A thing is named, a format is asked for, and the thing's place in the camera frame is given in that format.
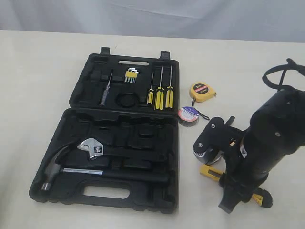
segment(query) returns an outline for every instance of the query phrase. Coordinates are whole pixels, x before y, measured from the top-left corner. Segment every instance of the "wrench jaw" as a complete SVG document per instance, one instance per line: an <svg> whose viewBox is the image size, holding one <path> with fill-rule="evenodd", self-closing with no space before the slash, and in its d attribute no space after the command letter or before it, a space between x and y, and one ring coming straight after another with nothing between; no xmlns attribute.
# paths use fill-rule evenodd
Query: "wrench jaw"
<svg viewBox="0 0 305 229"><path fill-rule="evenodd" d="M88 138L77 146L78 149L89 152L90 160L104 155L104 145L94 138Z"/></svg>

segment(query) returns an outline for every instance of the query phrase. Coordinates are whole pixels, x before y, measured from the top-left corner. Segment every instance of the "tape measure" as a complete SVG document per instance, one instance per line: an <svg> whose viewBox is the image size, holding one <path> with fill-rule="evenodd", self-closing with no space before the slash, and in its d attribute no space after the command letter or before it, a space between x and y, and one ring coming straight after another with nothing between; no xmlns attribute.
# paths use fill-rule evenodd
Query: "tape measure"
<svg viewBox="0 0 305 229"><path fill-rule="evenodd" d="M206 83L194 83L190 88L190 97L193 101L202 103L216 96L216 91Z"/></svg>

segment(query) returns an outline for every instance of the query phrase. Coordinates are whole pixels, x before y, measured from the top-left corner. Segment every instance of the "white backdrop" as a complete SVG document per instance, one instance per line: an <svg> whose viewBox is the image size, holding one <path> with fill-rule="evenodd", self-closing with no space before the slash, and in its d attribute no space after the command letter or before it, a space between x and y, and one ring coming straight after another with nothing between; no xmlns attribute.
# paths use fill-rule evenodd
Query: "white backdrop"
<svg viewBox="0 0 305 229"><path fill-rule="evenodd" d="M305 42L304 0L0 0L0 28Z"/></svg>

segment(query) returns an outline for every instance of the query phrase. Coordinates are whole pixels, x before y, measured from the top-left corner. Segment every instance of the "label on tape roll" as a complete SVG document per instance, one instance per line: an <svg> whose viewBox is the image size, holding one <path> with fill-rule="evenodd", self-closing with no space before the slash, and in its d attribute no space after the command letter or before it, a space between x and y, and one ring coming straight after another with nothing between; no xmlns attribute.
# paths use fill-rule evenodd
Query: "label on tape roll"
<svg viewBox="0 0 305 229"><path fill-rule="evenodd" d="M195 125L196 122L198 121L199 113L195 108L193 108L191 106L184 106L179 110L178 116L179 116L180 120L182 121L181 124L183 124L184 122L187 122L188 125L191 125L191 124Z"/></svg>

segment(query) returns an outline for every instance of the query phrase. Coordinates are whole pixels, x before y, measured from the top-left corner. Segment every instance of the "tool kit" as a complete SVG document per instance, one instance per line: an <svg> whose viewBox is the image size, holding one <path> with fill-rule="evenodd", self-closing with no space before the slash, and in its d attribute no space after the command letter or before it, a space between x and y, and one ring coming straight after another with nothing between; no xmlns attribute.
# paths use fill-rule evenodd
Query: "tool kit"
<svg viewBox="0 0 305 229"><path fill-rule="evenodd" d="M91 54L29 190L38 202L173 212L178 204L179 63ZM88 186L125 198L84 195Z"/></svg>

